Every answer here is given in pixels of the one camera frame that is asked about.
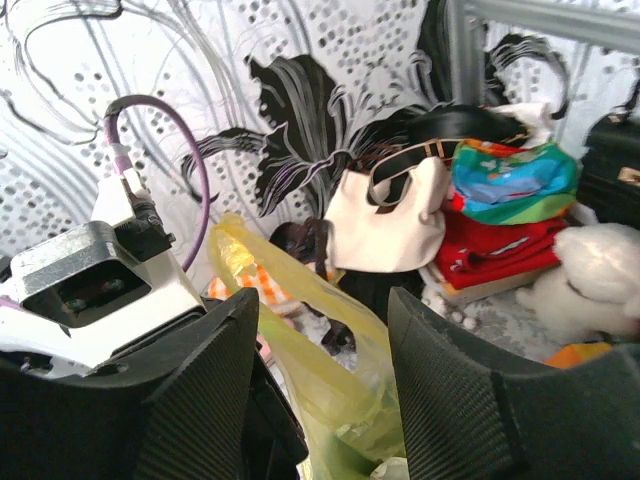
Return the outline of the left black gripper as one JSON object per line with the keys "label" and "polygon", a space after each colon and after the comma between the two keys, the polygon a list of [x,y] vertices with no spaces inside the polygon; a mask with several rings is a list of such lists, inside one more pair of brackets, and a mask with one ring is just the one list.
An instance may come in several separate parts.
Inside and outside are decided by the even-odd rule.
{"label": "left black gripper", "polygon": [[303,429],[261,355],[254,355],[241,439],[239,477],[296,480],[309,450]]}

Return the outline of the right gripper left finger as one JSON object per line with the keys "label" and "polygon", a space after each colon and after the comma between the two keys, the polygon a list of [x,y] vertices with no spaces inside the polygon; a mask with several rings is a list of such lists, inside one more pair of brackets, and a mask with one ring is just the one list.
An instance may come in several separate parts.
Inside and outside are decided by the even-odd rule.
{"label": "right gripper left finger", "polygon": [[258,298],[234,294],[88,376],[1,357],[5,479],[235,479]]}

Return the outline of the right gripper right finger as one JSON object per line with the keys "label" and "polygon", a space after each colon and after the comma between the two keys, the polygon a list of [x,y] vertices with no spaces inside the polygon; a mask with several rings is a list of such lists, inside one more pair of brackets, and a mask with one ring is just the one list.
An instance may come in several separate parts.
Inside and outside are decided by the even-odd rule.
{"label": "right gripper right finger", "polygon": [[635,479],[639,349],[569,369],[515,355],[395,288],[388,333],[413,479]]}

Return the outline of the yellow translucent trash bag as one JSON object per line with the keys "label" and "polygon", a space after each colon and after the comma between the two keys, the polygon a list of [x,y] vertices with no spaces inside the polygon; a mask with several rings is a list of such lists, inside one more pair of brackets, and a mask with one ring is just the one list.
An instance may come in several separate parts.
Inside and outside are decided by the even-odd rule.
{"label": "yellow translucent trash bag", "polygon": [[355,364],[346,368],[319,343],[289,327],[266,304],[258,330],[272,349],[291,406],[302,424],[314,479],[367,479],[405,454],[400,406],[386,326],[367,307],[312,269],[224,215],[210,229],[208,253],[232,292],[236,276],[262,267],[294,299],[344,323],[355,335]]}

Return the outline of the crumpled white paper trash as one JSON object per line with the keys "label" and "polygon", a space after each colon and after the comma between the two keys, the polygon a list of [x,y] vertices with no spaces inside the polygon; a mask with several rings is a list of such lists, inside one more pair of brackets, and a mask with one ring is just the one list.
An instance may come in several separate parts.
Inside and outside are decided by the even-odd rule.
{"label": "crumpled white paper trash", "polygon": [[369,480],[409,480],[406,458],[391,457],[378,465],[369,475]]}

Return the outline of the rainbow striped bag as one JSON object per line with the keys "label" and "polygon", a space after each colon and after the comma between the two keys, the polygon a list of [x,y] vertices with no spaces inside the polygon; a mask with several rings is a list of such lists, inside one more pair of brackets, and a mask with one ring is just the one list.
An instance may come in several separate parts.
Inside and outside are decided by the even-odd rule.
{"label": "rainbow striped bag", "polygon": [[585,342],[569,344],[558,350],[543,362],[557,369],[570,369],[595,360],[612,350],[606,342]]}

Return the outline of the cream canvas tote bag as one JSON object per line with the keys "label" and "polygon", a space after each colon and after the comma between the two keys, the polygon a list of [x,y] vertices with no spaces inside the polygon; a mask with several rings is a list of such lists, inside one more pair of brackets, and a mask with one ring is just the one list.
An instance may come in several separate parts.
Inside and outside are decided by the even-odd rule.
{"label": "cream canvas tote bag", "polygon": [[368,273],[419,269],[435,259],[445,236],[440,207],[450,183],[442,160],[423,158],[408,172],[408,191],[383,212],[367,201],[368,175],[343,172],[329,203],[327,256],[333,267]]}

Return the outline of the colourful print bag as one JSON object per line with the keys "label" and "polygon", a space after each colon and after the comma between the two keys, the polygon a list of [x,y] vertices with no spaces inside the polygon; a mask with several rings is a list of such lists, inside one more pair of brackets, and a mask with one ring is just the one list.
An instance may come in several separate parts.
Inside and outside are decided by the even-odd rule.
{"label": "colourful print bag", "polygon": [[484,225],[539,223],[576,200],[576,160],[549,142],[531,149],[468,139],[451,163],[451,208]]}

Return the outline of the orange checkered towel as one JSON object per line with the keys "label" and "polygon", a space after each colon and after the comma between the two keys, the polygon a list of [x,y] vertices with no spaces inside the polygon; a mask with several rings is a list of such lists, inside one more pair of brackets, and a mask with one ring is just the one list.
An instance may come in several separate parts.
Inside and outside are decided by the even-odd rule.
{"label": "orange checkered towel", "polygon": [[[298,300],[278,285],[261,265],[257,265],[249,273],[236,276],[235,281],[242,288],[255,288],[260,301],[274,311],[295,309],[300,304]],[[231,290],[220,278],[215,278],[211,282],[208,293],[211,298],[220,300],[227,299],[232,295]]]}

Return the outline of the white plush lamb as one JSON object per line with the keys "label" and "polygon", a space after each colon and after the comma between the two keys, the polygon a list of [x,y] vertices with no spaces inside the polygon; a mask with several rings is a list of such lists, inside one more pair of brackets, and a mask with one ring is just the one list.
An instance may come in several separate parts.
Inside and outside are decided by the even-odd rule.
{"label": "white plush lamb", "polygon": [[552,251],[559,265],[518,289],[518,303],[563,343],[598,334],[637,339],[639,231],[616,223],[567,227]]}

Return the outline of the black leather handbag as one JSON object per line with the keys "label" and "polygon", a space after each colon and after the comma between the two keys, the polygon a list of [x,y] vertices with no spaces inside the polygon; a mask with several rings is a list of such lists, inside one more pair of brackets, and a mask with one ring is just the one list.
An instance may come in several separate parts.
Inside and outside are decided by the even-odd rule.
{"label": "black leather handbag", "polygon": [[639,119],[609,114],[589,131],[576,197],[601,223],[639,227]]}

